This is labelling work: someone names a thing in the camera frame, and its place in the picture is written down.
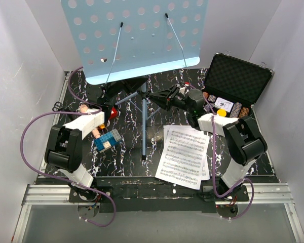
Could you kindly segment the sheet music page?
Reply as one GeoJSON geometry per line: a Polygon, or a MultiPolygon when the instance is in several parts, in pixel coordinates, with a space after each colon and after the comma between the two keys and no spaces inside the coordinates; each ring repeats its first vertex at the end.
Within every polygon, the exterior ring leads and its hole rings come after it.
{"type": "Polygon", "coordinates": [[[170,129],[155,177],[169,183],[199,190],[203,162],[210,137],[198,132],[170,129]]]}
{"type": "MultiPolygon", "coordinates": [[[[163,126],[163,145],[165,146],[167,135],[170,129],[180,129],[180,130],[187,130],[187,131],[193,131],[195,133],[199,133],[204,135],[203,131],[198,131],[191,126],[181,126],[181,125],[164,125],[163,126]]],[[[202,174],[202,180],[208,180],[209,172],[206,172],[208,170],[208,167],[206,167],[207,159],[204,159],[203,162],[203,174],[202,174]]]]}

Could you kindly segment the left aluminium rail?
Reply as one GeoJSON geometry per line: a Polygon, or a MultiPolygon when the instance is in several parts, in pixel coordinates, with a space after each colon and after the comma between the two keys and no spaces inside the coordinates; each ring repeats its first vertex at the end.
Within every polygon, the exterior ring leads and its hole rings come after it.
{"type": "MultiPolygon", "coordinates": [[[[58,177],[58,176],[46,174],[46,173],[34,168],[27,161],[26,156],[24,154],[24,138],[25,138],[26,132],[30,128],[30,126],[35,121],[39,120],[40,118],[43,118],[44,116],[48,116],[48,115],[57,116],[58,114],[73,114],[73,113],[72,112],[70,113],[67,111],[51,111],[48,113],[41,114],[29,122],[29,124],[25,127],[25,129],[22,133],[21,139],[20,139],[20,154],[21,154],[21,157],[22,157],[24,163],[38,175],[42,175],[43,177],[46,177],[46,178],[51,178],[54,182],[62,181],[65,184],[68,184],[68,183],[72,183],[72,181],[70,181],[69,179],[66,179],[64,177],[58,177]]],[[[44,154],[45,163],[50,164],[51,166],[57,166],[58,169],[60,168],[60,166],[68,165],[69,159],[70,159],[70,155],[66,154],[66,152],[65,152],[66,148],[60,146],[60,139],[62,138],[62,135],[59,135],[59,132],[60,132],[60,130],[57,129],[55,126],[53,126],[51,128],[48,142],[47,142],[47,147],[46,147],[45,154],[44,154]]]]}

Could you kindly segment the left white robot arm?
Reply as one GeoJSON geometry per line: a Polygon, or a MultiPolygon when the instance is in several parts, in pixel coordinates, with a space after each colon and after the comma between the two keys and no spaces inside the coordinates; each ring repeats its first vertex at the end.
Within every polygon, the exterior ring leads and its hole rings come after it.
{"type": "Polygon", "coordinates": [[[102,85],[88,85],[88,103],[80,106],[80,116],[64,125],[54,125],[50,130],[45,162],[61,171],[72,187],[79,188],[81,198],[88,203],[97,198],[98,191],[92,186],[93,176],[82,164],[83,140],[92,134],[99,152],[105,152],[118,144],[122,137],[117,130],[100,134],[98,128],[116,116],[112,100],[118,93],[125,91],[129,97],[134,97],[146,81],[147,78],[141,76],[102,85]]]}

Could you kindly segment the blue music stand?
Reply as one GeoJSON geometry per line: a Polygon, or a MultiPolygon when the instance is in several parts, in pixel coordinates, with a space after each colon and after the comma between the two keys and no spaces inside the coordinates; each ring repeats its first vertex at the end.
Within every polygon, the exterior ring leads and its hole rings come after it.
{"type": "Polygon", "coordinates": [[[61,6],[91,85],[200,63],[207,1],[61,1],[61,6]]]}

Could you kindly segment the black microphone stand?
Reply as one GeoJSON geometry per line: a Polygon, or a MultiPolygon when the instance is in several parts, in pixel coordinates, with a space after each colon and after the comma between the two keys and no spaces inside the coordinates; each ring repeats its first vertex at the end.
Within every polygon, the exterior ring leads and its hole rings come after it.
{"type": "MultiPolygon", "coordinates": [[[[63,104],[59,101],[56,101],[53,105],[52,108],[53,112],[58,112],[58,111],[65,111],[65,112],[71,112],[71,110],[69,108],[67,108],[66,106],[63,106],[63,104]]],[[[74,120],[74,117],[72,114],[68,114],[67,117],[72,121],[74,120]]]]}

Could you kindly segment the yellow dealer button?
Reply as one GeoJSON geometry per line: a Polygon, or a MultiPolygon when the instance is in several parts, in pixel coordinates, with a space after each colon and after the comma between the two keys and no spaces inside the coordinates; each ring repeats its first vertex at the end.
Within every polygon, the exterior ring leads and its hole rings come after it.
{"type": "Polygon", "coordinates": [[[227,112],[224,109],[219,109],[217,110],[216,114],[222,117],[226,117],[227,112]]]}

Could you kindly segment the brown chip row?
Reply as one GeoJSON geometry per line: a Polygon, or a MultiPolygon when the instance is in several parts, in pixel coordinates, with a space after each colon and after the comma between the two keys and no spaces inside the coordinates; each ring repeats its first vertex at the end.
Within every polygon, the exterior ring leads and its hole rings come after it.
{"type": "Polygon", "coordinates": [[[241,111],[240,111],[240,113],[239,113],[238,118],[243,118],[243,117],[245,117],[245,116],[248,116],[248,115],[249,115],[249,112],[250,112],[250,109],[249,109],[249,108],[247,108],[247,107],[241,108],[241,111]]]}

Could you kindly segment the black poker chip case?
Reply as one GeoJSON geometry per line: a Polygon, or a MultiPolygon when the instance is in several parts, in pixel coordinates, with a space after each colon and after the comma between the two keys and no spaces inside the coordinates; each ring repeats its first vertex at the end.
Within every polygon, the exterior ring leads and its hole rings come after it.
{"type": "Polygon", "coordinates": [[[214,104],[218,97],[251,111],[273,75],[269,68],[216,53],[206,71],[203,92],[209,94],[207,100],[215,111],[219,110],[214,104]]]}

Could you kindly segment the white card deck box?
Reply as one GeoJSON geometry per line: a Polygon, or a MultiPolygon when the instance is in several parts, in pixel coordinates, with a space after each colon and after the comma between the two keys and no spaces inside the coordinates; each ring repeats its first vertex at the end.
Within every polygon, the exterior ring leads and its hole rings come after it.
{"type": "Polygon", "coordinates": [[[232,110],[232,108],[233,108],[233,105],[234,105],[233,102],[228,101],[228,100],[225,100],[225,99],[220,98],[220,97],[216,98],[214,104],[215,104],[215,107],[216,107],[217,109],[223,109],[223,110],[225,110],[226,112],[231,112],[231,110],[232,110]]]}

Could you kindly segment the red white chip row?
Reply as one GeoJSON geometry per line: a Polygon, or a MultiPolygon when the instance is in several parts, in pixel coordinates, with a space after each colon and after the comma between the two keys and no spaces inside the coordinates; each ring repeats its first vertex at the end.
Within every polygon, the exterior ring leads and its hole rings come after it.
{"type": "Polygon", "coordinates": [[[207,100],[209,97],[209,94],[207,92],[203,92],[203,97],[207,100]]]}

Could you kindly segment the blue grey brick toy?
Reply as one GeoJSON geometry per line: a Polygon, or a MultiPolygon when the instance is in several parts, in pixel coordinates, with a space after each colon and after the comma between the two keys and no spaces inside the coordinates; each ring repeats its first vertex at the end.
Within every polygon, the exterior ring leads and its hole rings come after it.
{"type": "Polygon", "coordinates": [[[116,129],[103,134],[99,138],[94,139],[95,145],[99,153],[103,153],[106,150],[117,145],[121,141],[122,137],[116,129]]]}

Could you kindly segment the blue white chip row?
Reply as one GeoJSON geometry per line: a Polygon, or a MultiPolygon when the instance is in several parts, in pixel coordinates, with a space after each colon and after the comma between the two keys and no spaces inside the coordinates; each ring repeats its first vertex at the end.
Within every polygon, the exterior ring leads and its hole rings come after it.
{"type": "Polygon", "coordinates": [[[239,102],[236,102],[232,107],[232,110],[230,112],[230,117],[237,118],[239,116],[241,108],[242,108],[242,104],[239,102]]]}

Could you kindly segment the pink toy microphone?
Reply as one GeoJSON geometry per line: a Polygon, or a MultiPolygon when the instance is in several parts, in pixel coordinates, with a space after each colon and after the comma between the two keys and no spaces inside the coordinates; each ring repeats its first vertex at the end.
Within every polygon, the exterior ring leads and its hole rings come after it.
{"type": "Polygon", "coordinates": [[[98,109],[89,108],[87,105],[83,104],[79,107],[79,110],[80,110],[80,113],[88,114],[88,115],[82,116],[82,118],[85,118],[85,125],[82,129],[82,139],[84,139],[90,133],[90,131],[92,132],[93,137],[95,139],[101,137],[101,135],[97,129],[96,122],[95,122],[97,115],[93,114],[95,112],[98,112],[98,109]]]}

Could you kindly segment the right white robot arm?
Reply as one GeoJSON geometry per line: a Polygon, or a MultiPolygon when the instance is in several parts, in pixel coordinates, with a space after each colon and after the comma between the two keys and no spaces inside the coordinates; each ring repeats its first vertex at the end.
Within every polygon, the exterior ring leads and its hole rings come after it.
{"type": "Polygon", "coordinates": [[[150,101],[164,110],[176,107],[186,111],[189,125],[199,131],[211,132],[213,136],[225,138],[231,161],[218,182],[213,182],[213,193],[225,201],[233,200],[245,176],[255,161],[267,151],[267,143],[259,131],[256,121],[250,116],[242,118],[222,117],[213,110],[207,112],[208,101],[203,92],[184,88],[171,88],[147,94],[150,101]]]}

